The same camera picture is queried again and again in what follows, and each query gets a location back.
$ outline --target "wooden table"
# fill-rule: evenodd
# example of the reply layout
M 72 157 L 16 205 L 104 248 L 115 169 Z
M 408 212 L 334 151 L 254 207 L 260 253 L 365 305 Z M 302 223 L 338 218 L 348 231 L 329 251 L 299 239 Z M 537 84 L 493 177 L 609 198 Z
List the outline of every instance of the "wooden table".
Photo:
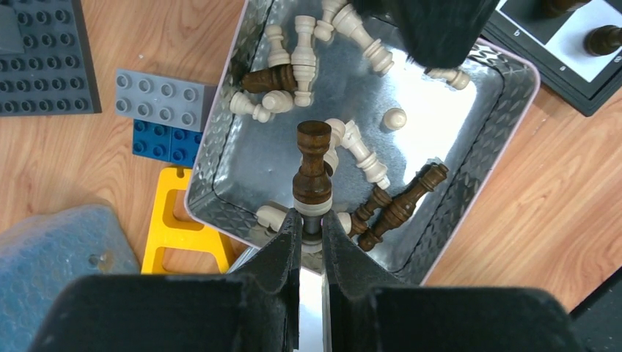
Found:
M 117 67 L 217 83 L 243 2 L 83 0 L 104 113 L 0 119 L 0 230 L 27 216 L 112 205 L 142 258 L 158 173 L 114 113 Z M 581 117 L 541 89 L 432 285 L 542 287 L 567 308 L 622 265 L 622 94 Z M 175 252 L 169 268 L 213 270 Z

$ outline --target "yellow plastic object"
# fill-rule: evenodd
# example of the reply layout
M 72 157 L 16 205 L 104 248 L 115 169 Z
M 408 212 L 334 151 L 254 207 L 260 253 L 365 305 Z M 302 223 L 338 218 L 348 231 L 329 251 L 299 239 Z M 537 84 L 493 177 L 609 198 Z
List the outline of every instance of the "yellow plastic object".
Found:
M 211 253 L 221 273 L 227 272 L 235 261 L 226 235 L 195 221 L 180 221 L 173 215 L 177 192 L 185 191 L 189 183 L 190 169 L 167 167 L 160 172 L 142 274 L 175 274 L 162 265 L 166 248 Z

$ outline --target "metal tray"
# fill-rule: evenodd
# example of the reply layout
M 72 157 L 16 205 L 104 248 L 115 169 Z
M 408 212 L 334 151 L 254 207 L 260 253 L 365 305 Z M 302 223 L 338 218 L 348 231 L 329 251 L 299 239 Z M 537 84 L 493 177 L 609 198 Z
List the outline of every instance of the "metal tray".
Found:
M 375 75 L 358 45 L 340 34 L 330 43 L 318 40 L 314 103 L 261 124 L 232 115 L 228 105 L 244 73 L 267 67 L 269 43 L 263 29 L 281 25 L 285 47 L 292 52 L 294 17 L 321 18 L 321 2 L 248 0 L 242 13 L 193 168 L 186 195 L 189 213 L 238 240 L 263 246 L 272 234 L 257 224 L 255 211 L 269 202 L 293 206 L 291 181 L 301 157 L 296 126 L 305 120 L 355 120 L 365 144 L 389 167 L 391 195 L 402 192 L 429 158 L 441 158 L 450 170 L 448 179 L 418 203 L 411 220 L 385 234 L 384 242 L 369 252 L 399 277 L 421 282 L 531 104 L 538 71 L 480 40 L 461 67 L 472 83 L 456 91 L 408 62 L 390 20 L 370 18 L 364 23 L 367 31 L 393 52 L 395 66 L 388 74 Z M 408 125 L 396 132 L 381 122 L 393 107 L 409 116 Z M 338 148 L 337 154 L 333 209 L 351 212 L 369 197 L 372 185 L 347 150 Z M 321 269 L 320 261 L 321 253 L 303 257 L 303 264 L 315 271 Z

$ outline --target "lego brick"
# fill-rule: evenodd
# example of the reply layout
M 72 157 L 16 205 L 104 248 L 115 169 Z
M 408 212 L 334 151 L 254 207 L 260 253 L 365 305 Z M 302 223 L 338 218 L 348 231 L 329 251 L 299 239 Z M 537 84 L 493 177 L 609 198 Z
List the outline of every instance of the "lego brick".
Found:
M 173 128 L 171 138 L 171 159 L 176 165 L 193 167 L 197 158 L 202 134 L 193 131 Z
M 0 56 L 0 116 L 101 112 L 80 0 L 5 0 L 24 54 Z
M 0 55 L 23 54 L 18 16 L 13 8 L 0 5 Z
M 117 114 L 202 132 L 216 86 L 131 70 L 117 70 Z
M 165 125 L 134 120 L 132 153 L 160 161 L 171 156 L 171 131 Z

